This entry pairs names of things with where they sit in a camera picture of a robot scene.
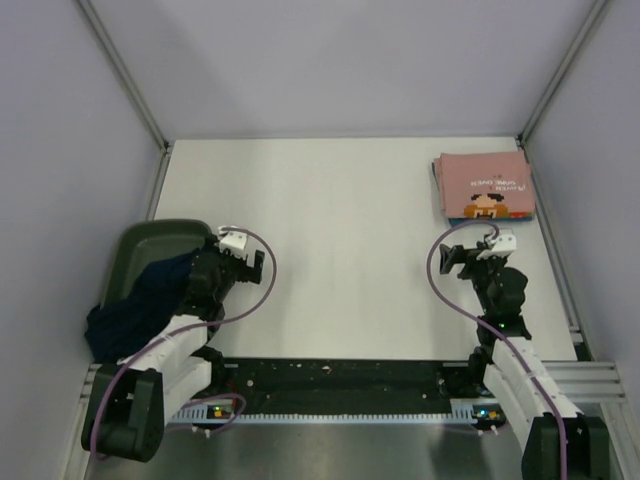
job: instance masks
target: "folded cloth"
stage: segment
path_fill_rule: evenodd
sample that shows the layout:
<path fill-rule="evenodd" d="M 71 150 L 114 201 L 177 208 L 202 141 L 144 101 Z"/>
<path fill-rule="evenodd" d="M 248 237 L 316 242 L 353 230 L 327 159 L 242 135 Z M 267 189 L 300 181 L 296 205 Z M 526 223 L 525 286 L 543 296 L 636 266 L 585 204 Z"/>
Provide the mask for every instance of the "folded cloth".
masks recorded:
<path fill-rule="evenodd" d="M 442 209 L 449 219 L 533 217 L 531 169 L 522 151 L 443 153 L 434 168 Z"/>
<path fill-rule="evenodd" d="M 150 263 L 127 298 L 89 312 L 84 336 L 96 362 L 133 355 L 164 330 L 184 299 L 199 251 Z"/>

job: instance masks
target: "cartoon character on box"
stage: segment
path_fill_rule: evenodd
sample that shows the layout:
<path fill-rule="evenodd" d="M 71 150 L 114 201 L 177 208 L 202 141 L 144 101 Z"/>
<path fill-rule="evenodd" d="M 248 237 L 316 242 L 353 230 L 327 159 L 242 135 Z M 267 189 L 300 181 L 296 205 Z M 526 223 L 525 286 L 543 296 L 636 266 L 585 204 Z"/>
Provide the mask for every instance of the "cartoon character on box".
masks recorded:
<path fill-rule="evenodd" d="M 504 196 L 499 193 L 476 193 L 471 196 L 473 203 L 464 207 L 467 218 L 508 218 L 509 209 L 502 203 Z"/>

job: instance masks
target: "white wall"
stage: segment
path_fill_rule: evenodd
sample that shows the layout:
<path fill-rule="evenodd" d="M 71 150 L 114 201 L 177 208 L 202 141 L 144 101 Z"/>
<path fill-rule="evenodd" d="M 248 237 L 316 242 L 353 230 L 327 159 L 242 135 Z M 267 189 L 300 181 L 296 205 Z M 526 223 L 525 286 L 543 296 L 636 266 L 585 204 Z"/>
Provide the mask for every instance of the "white wall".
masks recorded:
<path fill-rule="evenodd" d="M 0 2 L 0 465 L 54 477 L 82 336 L 158 152 L 71 0 Z"/>
<path fill-rule="evenodd" d="M 529 152 L 593 346 L 640 419 L 640 2 L 611 3 Z"/>
<path fill-rule="evenodd" d="M 516 134 L 592 0 L 94 0 L 172 139 Z"/>

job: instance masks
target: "metal frame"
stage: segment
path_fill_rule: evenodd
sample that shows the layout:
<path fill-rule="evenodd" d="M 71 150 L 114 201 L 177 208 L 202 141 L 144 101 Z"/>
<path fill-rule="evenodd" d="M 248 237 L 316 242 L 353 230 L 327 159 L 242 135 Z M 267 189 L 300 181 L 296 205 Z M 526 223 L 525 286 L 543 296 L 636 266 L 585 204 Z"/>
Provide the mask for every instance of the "metal frame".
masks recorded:
<path fill-rule="evenodd" d="M 162 133 L 158 123 L 148 105 L 146 104 L 139 88 L 135 84 L 126 64 L 118 53 L 111 37 L 102 20 L 100 19 L 91 0 L 73 0 L 101 51 L 104 53 L 112 70 L 118 79 L 125 95 L 129 98 L 134 110 L 138 114 L 158 149 L 162 152 L 162 158 L 155 174 L 155 182 L 148 202 L 146 218 L 152 219 L 162 192 L 162 185 L 167 173 L 170 157 L 170 144 Z M 559 91 L 563 81 L 574 66 L 576 59 L 588 43 L 597 26 L 606 15 L 610 0 L 595 0 L 587 18 L 585 19 L 576 38 L 571 43 L 567 53 L 556 69 L 551 81 L 545 88 L 540 100 L 534 108 L 530 118 L 526 122 L 522 133 L 518 136 L 520 146 L 526 153 L 526 142 L 531 138 L 550 102 Z M 552 221 L 549 219 L 543 193 L 539 188 L 538 176 L 533 170 L 533 184 L 536 191 L 538 216 L 545 240 L 548 254 L 553 266 L 554 275 L 565 306 L 568 318 L 569 330 L 575 343 L 579 343 L 584 337 L 589 340 L 588 331 L 580 322 L 577 302 L 572 294 L 571 282 L 567 273 L 561 249 L 554 235 Z M 640 436 L 635 428 L 635 421 L 629 408 L 627 398 L 620 383 L 615 364 L 612 362 L 545 362 L 552 376 L 568 392 L 572 400 L 580 404 L 589 404 L 601 409 L 611 435 L 611 442 L 619 463 L 620 472 L 625 479 L 640 479 Z M 83 480 L 87 473 L 89 454 L 80 447 L 80 434 L 84 420 L 88 398 L 93 384 L 93 377 L 97 365 L 91 365 L 87 373 L 82 394 L 74 420 L 73 434 L 65 453 L 62 470 L 58 475 L 60 480 Z"/>

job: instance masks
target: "navy towel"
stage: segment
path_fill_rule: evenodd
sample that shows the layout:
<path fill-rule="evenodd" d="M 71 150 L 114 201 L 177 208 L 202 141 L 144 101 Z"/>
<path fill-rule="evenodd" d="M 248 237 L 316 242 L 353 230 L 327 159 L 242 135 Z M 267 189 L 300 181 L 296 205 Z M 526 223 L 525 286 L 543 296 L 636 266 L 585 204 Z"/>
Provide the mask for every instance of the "navy towel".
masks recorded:
<path fill-rule="evenodd" d="M 84 336 L 96 362 L 133 355 L 164 330 L 184 299 L 191 259 L 199 251 L 150 263 L 126 299 L 91 309 Z"/>

